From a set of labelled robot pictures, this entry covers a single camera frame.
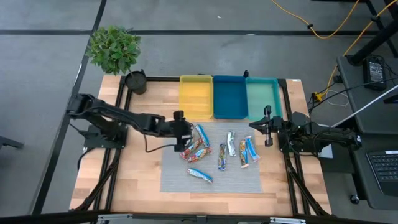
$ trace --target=keyboard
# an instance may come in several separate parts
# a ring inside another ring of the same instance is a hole
[[[368,152],[368,160],[381,192],[398,197],[398,151]]]

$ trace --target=plastic tray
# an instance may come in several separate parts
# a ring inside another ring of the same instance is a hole
[[[258,121],[264,117],[264,107],[271,106],[271,117],[282,116],[278,80],[276,78],[246,78],[248,93],[248,119]]]
[[[188,119],[213,116],[213,77],[211,75],[180,76],[180,110]]]
[[[244,119],[248,115],[248,97],[244,77],[215,75],[214,118]]]

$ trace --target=yellow cable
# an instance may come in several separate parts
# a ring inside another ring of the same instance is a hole
[[[377,17],[379,17],[385,10],[388,9],[388,7],[390,7],[392,4],[394,4],[396,1],[398,0],[393,0],[392,2],[390,2],[390,4],[388,4],[384,9],[382,9],[378,14]],[[362,32],[359,34],[359,36],[354,40],[354,42],[350,45],[350,47],[348,47],[348,49],[344,52],[343,56],[347,55],[347,53],[354,47],[354,45],[358,42],[358,40],[362,37],[362,35],[365,33],[365,31],[372,25],[373,21],[369,22],[367,24],[367,26],[362,30]],[[335,66],[335,68],[333,69],[329,81],[328,81],[328,85],[330,85],[331,80],[333,79],[333,75],[335,74],[337,69],[337,65]],[[324,93],[322,93],[322,96],[325,96],[329,91],[329,88],[326,88],[326,90],[324,91]]]
[[[284,9],[282,6],[280,6],[280,5],[279,5],[278,3],[276,3],[274,0],[271,0],[271,1],[272,1],[279,9],[283,10],[283,11],[286,12],[287,14],[289,14],[289,15],[291,15],[291,16],[294,16],[294,17],[296,17],[297,19],[300,19],[300,20],[303,21],[306,25],[310,25],[310,23],[307,22],[307,21],[306,21],[305,19],[303,19],[302,17],[300,17],[300,16],[298,16],[298,15],[295,15],[295,14],[289,12],[288,10]],[[315,30],[314,30],[312,27],[310,27],[311,31],[312,31],[319,39],[325,40],[325,39],[329,39],[330,37],[333,37],[333,36],[343,27],[343,25],[347,22],[348,18],[352,15],[352,13],[353,13],[353,11],[354,11],[354,9],[355,9],[355,7],[356,7],[356,5],[357,5],[358,3],[359,3],[359,0],[356,0],[354,6],[351,8],[351,10],[350,10],[350,12],[348,13],[348,15],[346,16],[346,18],[343,20],[343,22],[340,24],[340,26],[337,28],[337,30],[335,30],[335,31],[334,31],[332,34],[330,34],[329,36],[326,36],[326,37],[319,36],[319,35],[317,34],[317,32],[315,32]]]

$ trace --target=teal bin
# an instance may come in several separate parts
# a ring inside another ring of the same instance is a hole
[[[248,117],[251,121],[258,121],[264,117],[264,107],[271,106],[271,118],[282,117],[282,107],[279,98],[278,79],[276,78],[246,78],[246,92],[248,94]]]

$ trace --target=black plant pot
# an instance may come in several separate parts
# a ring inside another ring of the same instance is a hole
[[[143,70],[133,71],[126,76],[126,86],[135,94],[141,95],[147,91],[147,77]]]

